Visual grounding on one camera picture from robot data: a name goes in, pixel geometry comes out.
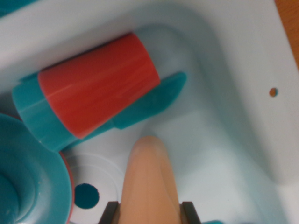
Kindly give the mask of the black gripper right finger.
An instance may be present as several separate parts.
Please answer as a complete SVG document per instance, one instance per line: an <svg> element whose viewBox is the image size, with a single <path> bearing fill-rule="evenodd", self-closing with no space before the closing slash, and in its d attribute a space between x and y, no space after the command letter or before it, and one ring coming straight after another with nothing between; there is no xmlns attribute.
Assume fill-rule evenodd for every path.
<svg viewBox="0 0 299 224"><path fill-rule="evenodd" d="M183 224L201 224L193 202L181 203L181 222Z"/></svg>

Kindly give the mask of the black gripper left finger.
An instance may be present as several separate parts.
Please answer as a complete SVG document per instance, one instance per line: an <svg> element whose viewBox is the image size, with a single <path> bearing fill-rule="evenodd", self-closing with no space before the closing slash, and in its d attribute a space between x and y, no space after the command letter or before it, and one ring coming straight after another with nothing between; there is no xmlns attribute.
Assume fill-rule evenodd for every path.
<svg viewBox="0 0 299 224"><path fill-rule="evenodd" d="M120 203L108 202L100 218L99 224L118 224L120 217Z"/></svg>

